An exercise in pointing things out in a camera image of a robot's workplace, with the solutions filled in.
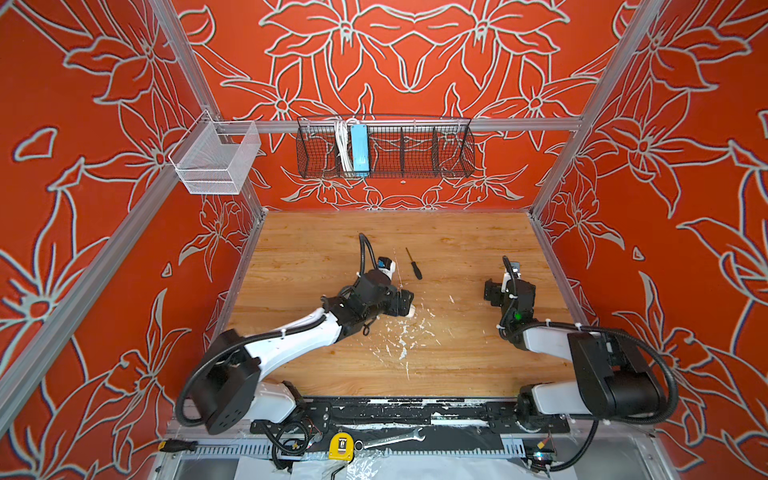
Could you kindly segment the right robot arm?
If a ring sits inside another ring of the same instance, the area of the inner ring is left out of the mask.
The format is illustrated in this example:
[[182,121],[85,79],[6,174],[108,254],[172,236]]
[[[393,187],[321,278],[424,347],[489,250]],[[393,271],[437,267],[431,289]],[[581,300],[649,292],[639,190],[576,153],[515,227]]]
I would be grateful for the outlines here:
[[574,379],[526,385],[516,400],[516,417],[532,424],[545,417],[655,425],[679,405],[673,372],[646,342],[621,329],[538,320],[536,286],[521,277],[521,267],[502,258],[501,281],[487,280],[484,299],[501,311],[499,336],[515,348],[566,361]]

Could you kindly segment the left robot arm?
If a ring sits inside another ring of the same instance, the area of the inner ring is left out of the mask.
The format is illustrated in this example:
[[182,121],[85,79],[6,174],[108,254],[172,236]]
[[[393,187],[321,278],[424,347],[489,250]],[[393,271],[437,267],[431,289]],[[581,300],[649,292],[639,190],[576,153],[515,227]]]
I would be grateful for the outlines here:
[[286,382],[269,382],[270,374],[350,336],[368,335],[381,316],[411,316],[414,294],[393,283],[397,263],[377,257],[366,235],[359,235],[359,244],[355,281],[322,297],[310,314],[261,334],[241,336],[230,329],[218,335],[182,387],[174,405],[178,423],[203,426],[210,435],[243,419],[282,423],[299,408],[299,394]]

